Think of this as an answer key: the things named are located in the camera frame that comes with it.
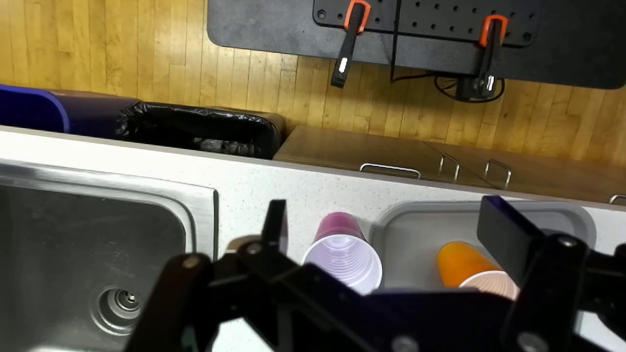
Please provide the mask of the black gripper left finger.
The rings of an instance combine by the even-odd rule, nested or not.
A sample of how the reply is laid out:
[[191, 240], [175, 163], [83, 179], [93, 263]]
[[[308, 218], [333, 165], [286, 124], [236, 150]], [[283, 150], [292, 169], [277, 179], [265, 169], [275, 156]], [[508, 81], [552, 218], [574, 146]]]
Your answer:
[[267, 247], [288, 249], [288, 208], [284, 199], [271, 201], [261, 236]]

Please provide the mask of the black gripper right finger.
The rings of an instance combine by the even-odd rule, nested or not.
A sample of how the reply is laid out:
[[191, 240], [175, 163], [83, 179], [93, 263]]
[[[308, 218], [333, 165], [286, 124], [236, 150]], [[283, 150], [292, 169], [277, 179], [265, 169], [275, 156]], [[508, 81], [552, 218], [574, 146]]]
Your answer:
[[545, 232], [502, 195], [484, 195], [478, 218], [478, 238], [496, 261], [523, 283]]

